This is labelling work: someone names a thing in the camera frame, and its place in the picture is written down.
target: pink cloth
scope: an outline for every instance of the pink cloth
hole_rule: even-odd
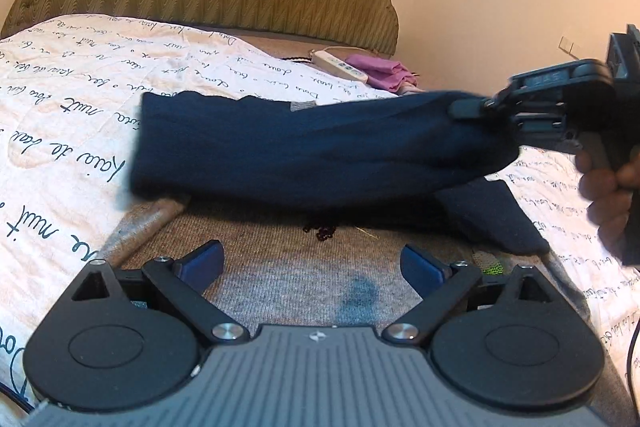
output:
[[[367,55],[350,55],[345,60],[354,68],[358,68],[369,76],[367,84],[389,92],[398,91],[404,82],[417,86],[418,81],[411,71],[397,60],[368,57]]]

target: bed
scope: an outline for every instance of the bed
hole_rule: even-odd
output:
[[[398,269],[409,242],[443,261],[491,254],[507,270],[531,262],[447,235],[340,227],[319,242],[292,216],[127,193],[143,92],[317,104],[394,96],[277,58],[328,45],[393,54],[391,0],[16,0],[1,37],[0,381],[31,403],[24,344],[97,256],[139,267],[221,239],[225,275],[206,296],[252,331],[261,322],[386,325],[419,300]],[[570,157],[525,149],[493,177],[552,246],[535,263],[601,336],[610,357],[596,402],[623,425],[638,273],[598,243]],[[611,394],[620,396],[610,406],[617,410],[607,409]],[[19,416],[0,402],[0,425]]]

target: blue gripper pad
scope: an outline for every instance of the blue gripper pad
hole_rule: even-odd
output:
[[[174,263],[174,275],[203,293],[225,269],[225,250],[215,239],[207,241]]]
[[[416,293],[425,299],[451,277],[449,266],[414,245],[405,245],[400,252],[400,272]]]

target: grooved gray surface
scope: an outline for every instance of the grooved gray surface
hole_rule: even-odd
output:
[[[217,347],[159,403],[110,415],[47,405],[26,426],[606,427],[586,408],[529,418],[483,410],[444,386],[420,351],[384,344],[371,328],[291,326]]]

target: metal screw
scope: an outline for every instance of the metal screw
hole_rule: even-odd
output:
[[[244,328],[240,324],[225,322],[214,327],[211,333],[222,341],[234,341],[242,336]]]
[[[388,334],[398,341],[410,341],[418,336],[418,328],[413,324],[396,323],[386,328]]]

